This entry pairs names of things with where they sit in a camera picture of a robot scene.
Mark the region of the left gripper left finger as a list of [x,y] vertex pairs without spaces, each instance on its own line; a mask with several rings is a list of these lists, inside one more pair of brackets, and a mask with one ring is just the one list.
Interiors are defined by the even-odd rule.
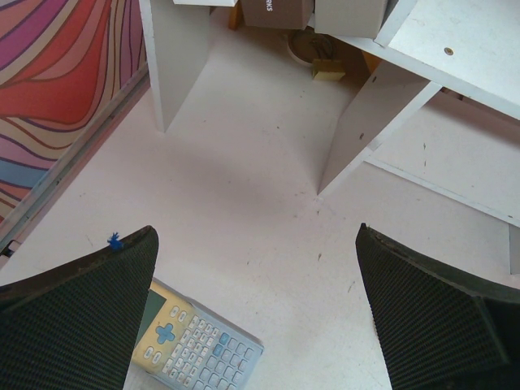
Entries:
[[1,287],[3,389],[121,389],[158,256],[151,227]]

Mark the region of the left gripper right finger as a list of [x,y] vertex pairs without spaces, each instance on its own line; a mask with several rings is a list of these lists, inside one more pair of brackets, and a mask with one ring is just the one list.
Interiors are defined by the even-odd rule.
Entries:
[[517,389],[519,291],[362,224],[357,261],[394,389]]

